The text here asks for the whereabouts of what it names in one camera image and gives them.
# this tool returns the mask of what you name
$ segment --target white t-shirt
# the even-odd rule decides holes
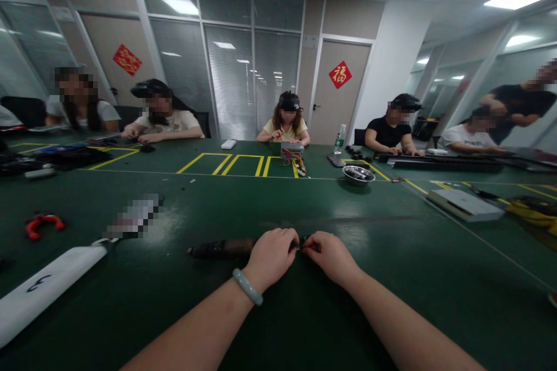
[[[148,129],[155,129],[157,132],[182,132],[199,126],[196,117],[188,110],[175,110],[172,116],[167,117],[166,120],[167,125],[157,124],[153,126],[149,122],[149,113],[143,112],[135,122]]]
[[[70,123],[70,121],[68,120],[68,116],[64,111],[64,105],[60,101],[59,96],[50,96],[48,98],[48,101],[46,102],[46,112],[49,115],[63,117],[64,119],[66,119],[66,122],[68,124]],[[118,112],[108,101],[99,100],[99,102],[97,103],[97,112],[99,113],[100,120],[102,120],[103,122],[120,120]],[[81,119],[77,117],[77,122],[82,128],[87,127],[87,119]]]
[[[437,146],[440,149],[446,149],[450,144],[457,142],[478,148],[497,146],[487,132],[476,132],[472,134],[464,129],[464,125],[458,125],[445,130]]]

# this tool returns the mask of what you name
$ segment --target plastic bottle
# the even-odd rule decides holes
[[[340,154],[344,148],[344,141],[346,139],[346,125],[341,125],[341,129],[337,134],[337,141],[335,142],[335,154]]]

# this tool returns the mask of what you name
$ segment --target woman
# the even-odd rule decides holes
[[[196,112],[177,98],[160,80],[150,79],[137,83],[132,94],[144,99],[147,111],[124,128],[122,137],[142,143],[155,143],[168,139],[204,138]],[[154,133],[142,134],[146,129]]]
[[[259,142],[288,141],[308,146],[310,143],[308,127],[302,119],[303,109],[300,107],[298,96],[291,92],[284,92],[278,102],[274,108],[273,118],[267,122],[257,136],[257,140]]]
[[[49,97],[46,103],[46,125],[67,123],[75,130],[108,130],[118,132],[120,116],[108,101],[100,100],[89,75],[80,68],[56,69],[55,83],[60,90],[59,99]]]

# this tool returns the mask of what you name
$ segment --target man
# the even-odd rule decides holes
[[[472,111],[472,116],[462,125],[447,129],[439,139],[438,147],[460,154],[504,154],[493,142],[488,132],[495,128],[495,117],[489,106],[481,106]]]
[[[543,117],[553,106],[557,96],[546,91],[545,85],[557,81],[557,59],[540,68],[536,77],[524,84],[502,85],[480,100],[498,116],[490,136],[500,144],[515,126],[525,128]]]
[[[387,107],[385,116],[373,119],[366,130],[366,146],[377,152],[398,155],[403,151],[412,156],[424,156],[412,141],[412,129],[404,123],[410,114],[421,109],[418,99],[410,94],[399,94]]]

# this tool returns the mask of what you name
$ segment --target door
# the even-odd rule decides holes
[[[323,40],[314,107],[310,109],[312,143],[333,146],[341,124],[349,129],[370,48],[370,45]],[[352,77],[337,89],[329,73],[343,61]]]

